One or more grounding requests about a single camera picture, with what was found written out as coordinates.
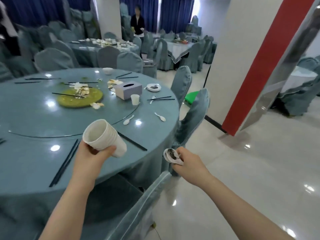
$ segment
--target tiled floor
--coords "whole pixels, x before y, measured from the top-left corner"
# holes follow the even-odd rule
[[[209,65],[193,75],[190,91],[202,88]],[[170,86],[175,72],[158,71]],[[188,107],[183,104],[181,118]],[[236,137],[207,121],[186,147],[231,190],[296,239],[320,236],[320,97],[308,113],[286,118],[268,111]],[[173,178],[154,207],[156,231],[147,240],[237,239],[210,198],[183,178]]]

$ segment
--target right hand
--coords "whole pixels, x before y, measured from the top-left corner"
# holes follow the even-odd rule
[[[174,171],[181,175],[181,177],[190,184],[201,188],[201,186],[204,185],[211,176],[209,170],[201,161],[201,158],[183,147],[179,147],[177,149],[177,153],[183,161],[183,166],[171,164]]]

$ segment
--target white plate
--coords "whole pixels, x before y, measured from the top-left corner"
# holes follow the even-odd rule
[[[159,92],[161,90],[161,86],[159,84],[156,83],[150,83],[146,86],[146,88],[151,91],[151,92]]]

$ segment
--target ceramic spoon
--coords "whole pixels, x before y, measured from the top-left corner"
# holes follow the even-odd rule
[[[134,117],[134,115],[132,115],[129,119],[126,119],[125,121],[123,121],[124,125],[129,124],[130,120]]]
[[[155,96],[152,96],[152,99],[155,99],[156,97]],[[152,104],[153,100],[150,101],[150,104]]]
[[[154,113],[156,116],[159,116],[159,118],[160,118],[160,120],[162,120],[163,122],[165,122],[166,121],[166,118],[165,117],[163,117],[163,116],[160,116],[160,115],[158,115],[157,113]]]

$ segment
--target red wall stripe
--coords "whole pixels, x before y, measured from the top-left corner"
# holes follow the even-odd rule
[[[283,0],[222,124],[222,128],[230,135],[235,135],[250,112],[313,2]]]

